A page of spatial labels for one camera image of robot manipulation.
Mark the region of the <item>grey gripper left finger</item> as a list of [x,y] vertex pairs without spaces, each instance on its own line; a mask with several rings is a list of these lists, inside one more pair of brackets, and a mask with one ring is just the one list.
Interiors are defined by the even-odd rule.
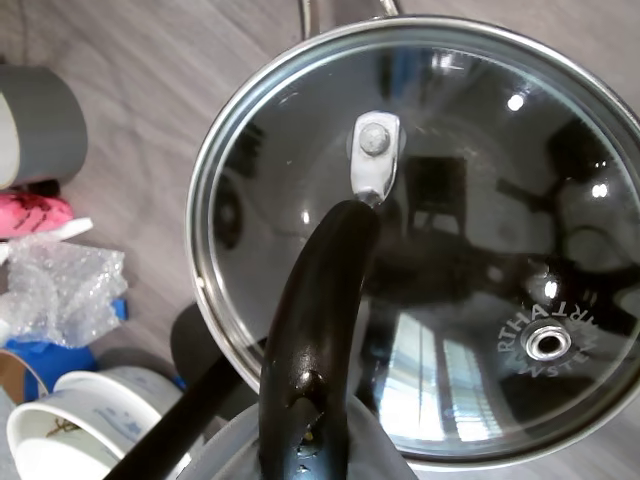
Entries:
[[260,479],[258,440],[258,405],[255,404],[218,431],[179,479]]

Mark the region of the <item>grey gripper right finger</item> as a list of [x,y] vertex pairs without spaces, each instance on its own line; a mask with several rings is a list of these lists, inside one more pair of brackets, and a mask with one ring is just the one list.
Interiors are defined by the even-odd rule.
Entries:
[[416,475],[382,429],[378,419],[357,398],[347,407],[349,459],[347,479],[415,479]]

